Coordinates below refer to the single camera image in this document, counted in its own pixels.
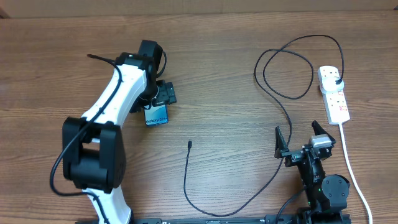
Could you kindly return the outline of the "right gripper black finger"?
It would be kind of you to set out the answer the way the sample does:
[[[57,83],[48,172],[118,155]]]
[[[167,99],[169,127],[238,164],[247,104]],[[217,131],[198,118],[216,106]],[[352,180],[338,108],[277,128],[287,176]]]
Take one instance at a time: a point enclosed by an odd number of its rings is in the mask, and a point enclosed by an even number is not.
[[[330,137],[329,134],[320,126],[320,124],[316,120],[312,121],[312,128],[316,136],[326,135]]]
[[[280,131],[280,128],[277,126],[275,128],[275,158],[283,158],[289,152],[289,148],[285,139]]]

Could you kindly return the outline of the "blue Galaxy smartphone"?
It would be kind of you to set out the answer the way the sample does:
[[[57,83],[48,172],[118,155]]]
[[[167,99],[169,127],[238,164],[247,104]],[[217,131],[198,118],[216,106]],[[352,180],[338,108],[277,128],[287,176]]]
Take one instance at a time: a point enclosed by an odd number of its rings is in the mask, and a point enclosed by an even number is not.
[[[147,126],[155,126],[169,122],[166,105],[146,106],[144,107],[144,115]]]

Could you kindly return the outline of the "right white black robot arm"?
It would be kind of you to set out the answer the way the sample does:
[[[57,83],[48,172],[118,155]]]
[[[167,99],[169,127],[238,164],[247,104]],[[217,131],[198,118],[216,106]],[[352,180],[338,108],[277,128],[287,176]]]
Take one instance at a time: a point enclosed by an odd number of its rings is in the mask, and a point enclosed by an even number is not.
[[[303,189],[292,196],[280,208],[278,214],[266,220],[275,223],[351,223],[349,215],[342,210],[347,207],[350,182],[342,175],[326,175],[322,161],[332,156],[336,140],[317,121],[312,122],[314,135],[300,150],[291,151],[280,131],[275,128],[275,154],[284,159],[286,167],[298,168]],[[308,207],[297,209],[294,215],[283,215],[285,207],[305,192]]]

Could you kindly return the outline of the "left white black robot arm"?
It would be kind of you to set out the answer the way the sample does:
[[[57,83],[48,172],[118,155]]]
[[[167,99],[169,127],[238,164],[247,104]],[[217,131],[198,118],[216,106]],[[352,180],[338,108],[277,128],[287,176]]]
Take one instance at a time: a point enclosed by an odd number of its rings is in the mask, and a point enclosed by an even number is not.
[[[98,216],[95,223],[133,223],[133,211],[121,188],[126,171],[123,124],[128,114],[140,111],[146,125],[165,124],[167,106],[177,98],[172,83],[160,79],[167,55],[156,41],[143,40],[138,53],[123,52],[104,62],[113,66],[113,76],[88,111],[63,123],[62,152],[50,171],[49,184],[62,197],[86,195]],[[77,192],[55,188],[58,166]]]

